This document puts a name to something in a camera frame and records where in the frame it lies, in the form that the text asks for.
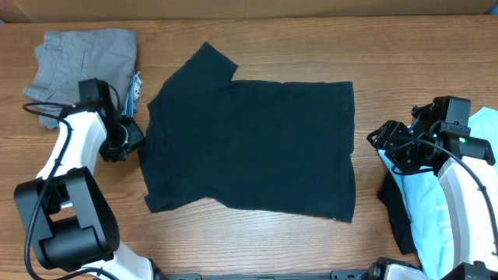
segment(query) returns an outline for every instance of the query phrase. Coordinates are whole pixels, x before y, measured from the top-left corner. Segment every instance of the black cloth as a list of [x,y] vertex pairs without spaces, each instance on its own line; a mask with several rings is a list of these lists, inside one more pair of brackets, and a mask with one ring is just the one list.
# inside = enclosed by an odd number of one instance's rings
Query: black cloth
[[385,177],[384,184],[377,196],[388,208],[389,223],[399,250],[402,254],[416,254],[417,249],[413,243],[410,219],[403,204],[402,193],[391,173]]
[[204,43],[149,103],[149,210],[208,197],[351,222],[352,83],[232,81],[236,69]]

